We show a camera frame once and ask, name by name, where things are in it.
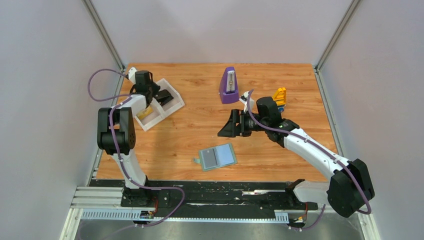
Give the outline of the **green card holder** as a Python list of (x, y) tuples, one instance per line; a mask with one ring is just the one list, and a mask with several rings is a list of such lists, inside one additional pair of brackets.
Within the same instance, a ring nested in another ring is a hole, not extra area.
[[(214, 149), (216, 159), (217, 159), (217, 162), (218, 162), (218, 166), (212, 167), (212, 168), (205, 168), (204, 167), (204, 162), (203, 162), (203, 159), (202, 159), (202, 151), (208, 150), (208, 149)], [(198, 151), (198, 157), (195, 157), (193, 159), (193, 162), (196, 163), (196, 164), (200, 164), (202, 170), (204, 172), (206, 172), (206, 171), (211, 171), (211, 170), (214, 170), (214, 169), (234, 165), (234, 164), (237, 163), (237, 159), (236, 159), (236, 155), (235, 155), (233, 145), (231, 143), (226, 143), (226, 144), (217, 145), (217, 146), (214, 146), (214, 147), (209, 147), (209, 148), (199, 150)]]

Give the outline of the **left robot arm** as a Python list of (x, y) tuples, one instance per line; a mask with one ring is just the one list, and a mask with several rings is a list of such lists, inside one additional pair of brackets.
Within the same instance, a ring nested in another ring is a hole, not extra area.
[(153, 192), (158, 187), (147, 185), (149, 180), (138, 163), (134, 118), (150, 106), (160, 106), (157, 97), (163, 90), (148, 70), (131, 69), (120, 75), (132, 82), (132, 88), (128, 93), (109, 97), (122, 101), (98, 110), (96, 140), (98, 148), (115, 160), (124, 177), (124, 197), (146, 207), (152, 203)]

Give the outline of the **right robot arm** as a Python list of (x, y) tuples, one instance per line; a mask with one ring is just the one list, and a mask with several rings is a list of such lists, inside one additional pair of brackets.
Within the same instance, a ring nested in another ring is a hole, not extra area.
[(267, 137), (315, 167), (328, 180), (300, 180), (285, 195), (286, 204), (298, 209), (306, 202), (330, 205), (344, 218), (354, 213), (371, 214), (370, 200), (375, 191), (368, 167), (357, 158), (349, 160), (324, 147), (310, 137), (297, 123), (283, 118), (272, 97), (256, 101), (258, 112), (233, 109), (227, 123), (217, 133), (219, 137), (249, 137), (252, 132), (265, 132)]

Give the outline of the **black card in tray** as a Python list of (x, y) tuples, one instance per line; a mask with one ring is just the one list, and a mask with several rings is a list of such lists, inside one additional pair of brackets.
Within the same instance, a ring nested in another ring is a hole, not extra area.
[(167, 103), (174, 99), (172, 94), (167, 89), (160, 90), (154, 96), (154, 98), (160, 104), (161, 107), (165, 106)]

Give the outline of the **gold card in tray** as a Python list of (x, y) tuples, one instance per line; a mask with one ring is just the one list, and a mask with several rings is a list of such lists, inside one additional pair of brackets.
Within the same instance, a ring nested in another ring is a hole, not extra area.
[(149, 116), (151, 113), (153, 113), (154, 112), (154, 110), (149, 106), (149, 107), (147, 107), (146, 109), (144, 109), (144, 110), (142, 110), (142, 111), (140, 111), (140, 112), (138, 112), (137, 114), (136, 114), (136, 116), (137, 116), (137, 118), (141, 121), (141, 120), (143, 120), (144, 118), (146, 118), (147, 116)]

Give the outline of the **white two-compartment tray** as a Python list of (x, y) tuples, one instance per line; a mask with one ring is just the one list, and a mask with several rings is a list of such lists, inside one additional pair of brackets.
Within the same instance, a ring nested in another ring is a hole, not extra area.
[(134, 117), (145, 132), (185, 106), (180, 93), (165, 78), (160, 79), (156, 83), (161, 87), (161, 90), (167, 90), (173, 99), (164, 105), (161, 105), (157, 99), (153, 99), (150, 104), (152, 109), (150, 114), (144, 118)]

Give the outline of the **purple metronome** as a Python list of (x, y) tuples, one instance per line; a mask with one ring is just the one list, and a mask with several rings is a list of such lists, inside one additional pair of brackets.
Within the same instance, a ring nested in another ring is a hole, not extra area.
[(233, 104), (239, 100), (237, 75), (233, 66), (224, 70), (219, 85), (219, 97), (222, 104)]

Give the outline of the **yellow toy car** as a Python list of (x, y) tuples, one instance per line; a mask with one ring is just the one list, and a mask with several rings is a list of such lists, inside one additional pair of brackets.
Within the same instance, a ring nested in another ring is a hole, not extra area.
[(287, 103), (287, 90), (285, 87), (280, 87), (272, 96), (272, 100), (276, 103), (278, 111), (284, 112)]

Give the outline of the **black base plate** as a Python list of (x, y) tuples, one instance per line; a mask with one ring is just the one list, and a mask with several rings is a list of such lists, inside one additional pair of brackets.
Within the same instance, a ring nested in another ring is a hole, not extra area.
[(272, 210), (284, 210), (303, 214), (305, 210), (318, 210), (314, 202), (300, 202), (294, 195), (294, 182), (237, 182), (237, 181), (170, 181), (149, 180), (149, 187), (157, 187), (150, 201), (127, 200), (122, 192), (122, 207), (150, 207), (160, 205), (160, 193), (169, 192), (174, 198), (180, 195), (176, 205), (199, 204), (263, 204)]

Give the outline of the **aluminium slotted rail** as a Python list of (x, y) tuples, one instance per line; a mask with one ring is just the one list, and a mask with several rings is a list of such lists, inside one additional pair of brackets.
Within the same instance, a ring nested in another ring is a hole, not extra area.
[(82, 209), (82, 218), (88, 220), (129, 220), (158, 222), (207, 222), (207, 223), (289, 223), (289, 214), (274, 210), (264, 204), (254, 205), (245, 201), (239, 204), (183, 203), (180, 195), (161, 192), (159, 207), (121, 206), (123, 190), (119, 187), (78, 187), (71, 202), (71, 209)]

